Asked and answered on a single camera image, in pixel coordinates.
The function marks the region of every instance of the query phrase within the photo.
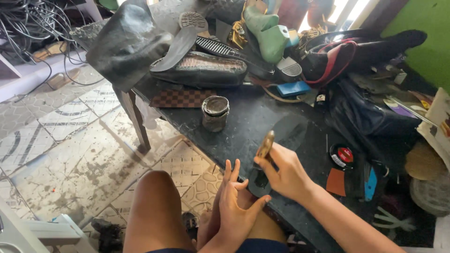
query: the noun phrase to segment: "black leather shoe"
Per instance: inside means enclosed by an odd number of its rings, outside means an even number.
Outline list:
[[[161,59],[150,65],[153,68]],[[231,88],[242,84],[247,74],[245,62],[201,52],[189,52],[173,68],[151,72],[154,78],[197,88]]]

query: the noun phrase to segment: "shorts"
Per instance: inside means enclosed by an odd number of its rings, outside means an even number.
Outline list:
[[[236,253],[288,253],[286,244],[267,239],[246,239]],[[163,248],[147,253],[194,253],[181,248]]]

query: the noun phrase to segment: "leg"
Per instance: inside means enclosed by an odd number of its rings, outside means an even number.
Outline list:
[[[163,248],[195,252],[181,221],[181,200],[164,171],[147,172],[139,180],[125,234],[124,253]]]
[[[136,134],[138,135],[140,146],[138,147],[139,151],[145,153],[151,149],[149,138],[147,136],[147,132],[145,131],[145,127],[142,125],[142,115],[140,114],[139,109],[136,106],[136,94],[131,90],[128,92],[123,92],[117,88],[112,87],[114,92],[116,93],[117,99],[119,99],[120,104],[125,109],[128,117],[130,117],[131,122],[133,122],[133,126],[135,128]]]
[[[249,191],[238,192],[238,206],[242,209],[249,209],[258,198]],[[265,212],[260,212],[256,218],[255,225],[248,235],[248,239],[269,239],[286,244],[286,237],[283,230]]]

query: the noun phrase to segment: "right hand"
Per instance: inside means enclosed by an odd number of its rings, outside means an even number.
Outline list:
[[[278,166],[278,172],[264,158],[255,157],[254,161],[266,174],[270,186],[281,195],[302,204],[316,184],[306,174],[297,154],[278,143],[273,143],[269,154]]]

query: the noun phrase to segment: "green wall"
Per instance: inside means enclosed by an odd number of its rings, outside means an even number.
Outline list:
[[[434,86],[450,92],[450,0],[409,0],[381,35],[409,29],[424,31],[428,38],[406,51],[406,63]]]

